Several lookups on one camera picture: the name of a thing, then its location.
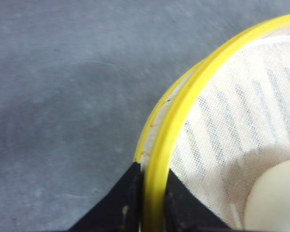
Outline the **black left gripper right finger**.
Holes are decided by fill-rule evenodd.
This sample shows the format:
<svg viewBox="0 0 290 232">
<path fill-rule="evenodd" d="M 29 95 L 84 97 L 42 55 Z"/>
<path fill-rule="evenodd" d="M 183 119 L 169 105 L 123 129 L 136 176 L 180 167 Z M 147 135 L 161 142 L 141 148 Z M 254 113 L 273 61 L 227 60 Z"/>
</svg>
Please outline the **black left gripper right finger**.
<svg viewBox="0 0 290 232">
<path fill-rule="evenodd" d="M 169 171 L 164 204 L 164 229 L 167 232 L 234 232 Z"/>
</svg>

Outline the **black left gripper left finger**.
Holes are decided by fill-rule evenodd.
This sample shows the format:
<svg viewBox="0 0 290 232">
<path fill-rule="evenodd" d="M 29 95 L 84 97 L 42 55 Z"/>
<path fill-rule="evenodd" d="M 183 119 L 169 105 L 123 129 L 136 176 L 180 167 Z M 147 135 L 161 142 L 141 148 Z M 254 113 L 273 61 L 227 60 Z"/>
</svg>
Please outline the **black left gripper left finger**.
<svg viewBox="0 0 290 232">
<path fill-rule="evenodd" d="M 109 193 L 72 225 L 69 232 L 138 232 L 143 173 L 134 162 Z"/>
</svg>

